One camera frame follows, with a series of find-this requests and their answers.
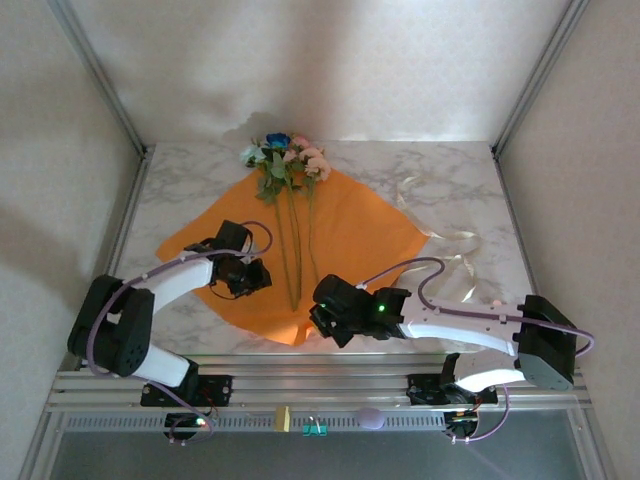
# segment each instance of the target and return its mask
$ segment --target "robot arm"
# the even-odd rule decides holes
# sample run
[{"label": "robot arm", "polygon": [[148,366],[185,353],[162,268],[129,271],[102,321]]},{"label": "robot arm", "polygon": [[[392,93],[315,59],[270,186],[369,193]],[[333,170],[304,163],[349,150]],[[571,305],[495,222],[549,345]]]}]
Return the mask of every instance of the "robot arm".
[{"label": "robot arm", "polygon": [[[197,386],[197,365],[151,343],[153,315],[185,293],[218,281],[225,283],[236,298],[270,286],[271,277],[262,260],[250,255],[216,253],[227,250],[250,254],[252,248],[251,232],[225,220],[215,238],[190,245],[179,256],[195,252],[200,258],[179,263],[148,279],[143,276],[142,283],[127,288],[116,300],[109,310],[110,317],[100,324],[94,342],[96,364],[118,376],[156,381],[178,389],[182,398],[191,397]],[[93,281],[69,336],[69,352],[87,358],[91,328],[122,285],[121,279],[109,275]]]},{"label": "robot arm", "polygon": [[[95,363],[121,377],[133,375],[161,383],[180,398],[192,400],[202,381],[198,365],[151,343],[153,315],[183,294],[218,281],[236,298],[270,286],[269,272],[261,260],[219,253],[224,249],[250,253],[252,245],[248,229],[225,221],[215,238],[185,248],[183,255],[191,255],[190,261],[178,262],[151,278],[143,275],[141,283],[128,287],[113,303],[111,317],[100,324],[94,341]],[[87,358],[96,318],[122,286],[121,279],[108,275],[94,280],[69,336],[71,353]],[[521,380],[554,390],[572,387],[575,335],[517,321],[528,317],[573,327],[542,297],[528,296],[523,305],[499,306],[420,300],[396,288],[371,294],[329,275],[317,286],[313,299],[312,321],[323,337],[333,338],[340,347],[354,335],[378,340],[431,337],[484,347],[479,353],[447,357],[435,382],[437,395],[444,392],[459,399],[463,392],[464,398],[472,398],[471,393],[488,386]]]},{"label": "robot arm", "polygon": [[573,386],[575,334],[540,328],[573,325],[546,299],[529,295],[523,305],[474,305],[439,299],[421,301],[408,290],[382,288],[373,294],[329,275],[314,292],[311,319],[320,334],[344,347],[354,335],[378,340],[441,338],[484,347],[447,358],[439,388],[480,392],[497,384],[527,380],[541,388]]}]

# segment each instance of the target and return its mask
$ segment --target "pink flower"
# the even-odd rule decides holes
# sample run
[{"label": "pink flower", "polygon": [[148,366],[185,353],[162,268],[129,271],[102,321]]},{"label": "pink flower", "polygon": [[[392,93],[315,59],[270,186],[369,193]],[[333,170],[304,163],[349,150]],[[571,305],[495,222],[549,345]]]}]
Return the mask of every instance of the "pink flower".
[{"label": "pink flower", "polygon": [[293,140],[291,140],[291,143],[293,145],[297,145],[302,149],[309,148],[311,146],[311,143],[309,142],[309,140],[307,140],[302,135],[296,135],[295,137],[293,137]]},{"label": "pink flower", "polygon": [[300,152],[300,158],[303,160],[305,160],[306,158],[313,158],[313,157],[322,158],[323,157],[322,152],[317,148],[313,148],[313,147],[305,148],[303,151]]},{"label": "pink flower", "polygon": [[284,163],[289,163],[295,160],[297,157],[298,154],[296,152],[294,152],[293,150],[287,150],[287,152],[284,154],[284,157],[282,157],[282,161]]},{"label": "pink flower", "polygon": [[329,178],[329,174],[331,173],[331,166],[329,162],[327,162],[324,157],[311,157],[307,162],[307,166],[305,167],[305,172],[310,177],[319,176],[320,180],[323,182]]}]

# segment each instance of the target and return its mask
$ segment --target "white flower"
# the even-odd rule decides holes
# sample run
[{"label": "white flower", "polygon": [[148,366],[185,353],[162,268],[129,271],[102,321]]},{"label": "white flower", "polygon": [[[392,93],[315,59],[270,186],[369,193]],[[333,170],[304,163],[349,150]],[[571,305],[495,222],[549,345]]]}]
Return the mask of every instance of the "white flower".
[{"label": "white flower", "polygon": [[261,163],[266,158],[262,149],[256,145],[250,145],[245,148],[240,154],[240,161],[245,165],[250,166],[251,162]]}]

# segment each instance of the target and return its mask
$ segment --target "glass panel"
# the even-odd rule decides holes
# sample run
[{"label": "glass panel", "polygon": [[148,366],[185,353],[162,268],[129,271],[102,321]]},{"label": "glass panel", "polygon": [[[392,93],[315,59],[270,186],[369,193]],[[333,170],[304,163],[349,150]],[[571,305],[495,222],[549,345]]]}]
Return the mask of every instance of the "glass panel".
[{"label": "glass panel", "polygon": [[[482,416],[484,425],[500,413]],[[583,479],[564,411],[514,412],[494,436],[451,445],[442,433],[220,433],[177,448],[162,434],[66,434],[52,479]]]}]

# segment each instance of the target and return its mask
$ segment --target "artificial flower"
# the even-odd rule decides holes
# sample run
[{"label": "artificial flower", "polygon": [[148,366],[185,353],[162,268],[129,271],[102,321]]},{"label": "artificial flower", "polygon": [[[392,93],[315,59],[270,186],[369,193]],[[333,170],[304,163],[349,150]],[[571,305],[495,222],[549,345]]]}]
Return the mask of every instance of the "artificial flower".
[{"label": "artificial flower", "polygon": [[305,167],[305,172],[310,177],[318,176],[323,182],[329,178],[331,166],[324,157],[311,157]]},{"label": "artificial flower", "polygon": [[270,133],[267,135],[267,143],[271,148],[287,148],[291,138],[286,133]]},{"label": "artificial flower", "polygon": [[303,151],[300,152],[300,158],[302,158],[303,160],[306,160],[308,158],[313,158],[313,157],[323,158],[324,155],[322,155],[322,152],[320,150],[314,147],[305,148]]},{"label": "artificial flower", "polygon": [[240,161],[247,167],[252,167],[254,163],[261,163],[266,158],[264,152],[257,145],[245,148],[240,154]]},{"label": "artificial flower", "polygon": [[298,158],[298,154],[296,152],[294,152],[293,150],[287,150],[287,152],[284,154],[284,157],[282,157],[282,161],[284,163],[289,163],[294,161],[296,158]]},{"label": "artificial flower", "polygon": [[307,140],[302,135],[296,135],[295,137],[293,137],[293,140],[291,140],[291,144],[296,147],[300,147],[303,150],[311,146],[311,143],[309,142],[309,140]]}]

